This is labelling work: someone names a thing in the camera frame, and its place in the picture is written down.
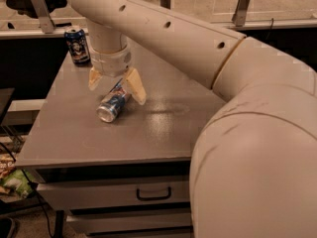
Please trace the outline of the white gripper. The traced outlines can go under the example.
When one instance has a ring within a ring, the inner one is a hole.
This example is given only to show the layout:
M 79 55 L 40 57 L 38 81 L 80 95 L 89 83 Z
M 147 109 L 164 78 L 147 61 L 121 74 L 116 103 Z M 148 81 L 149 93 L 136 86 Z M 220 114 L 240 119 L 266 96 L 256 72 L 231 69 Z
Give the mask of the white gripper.
M 98 86 L 102 75 L 115 77 L 127 70 L 123 77 L 124 88 L 140 105 L 146 103 L 147 94 L 139 72 L 134 67 L 129 67 L 132 64 L 130 46 L 112 54 L 91 50 L 90 55 L 93 67 L 89 71 L 88 87 L 91 91 Z

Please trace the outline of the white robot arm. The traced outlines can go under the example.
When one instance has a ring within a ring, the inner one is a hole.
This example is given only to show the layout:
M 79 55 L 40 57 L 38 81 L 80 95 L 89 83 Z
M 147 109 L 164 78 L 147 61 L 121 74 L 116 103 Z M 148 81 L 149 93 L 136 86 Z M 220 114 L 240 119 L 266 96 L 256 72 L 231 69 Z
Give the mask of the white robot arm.
M 142 0 L 67 0 L 225 102 L 191 157 L 195 238 L 317 238 L 316 73 L 256 39 Z

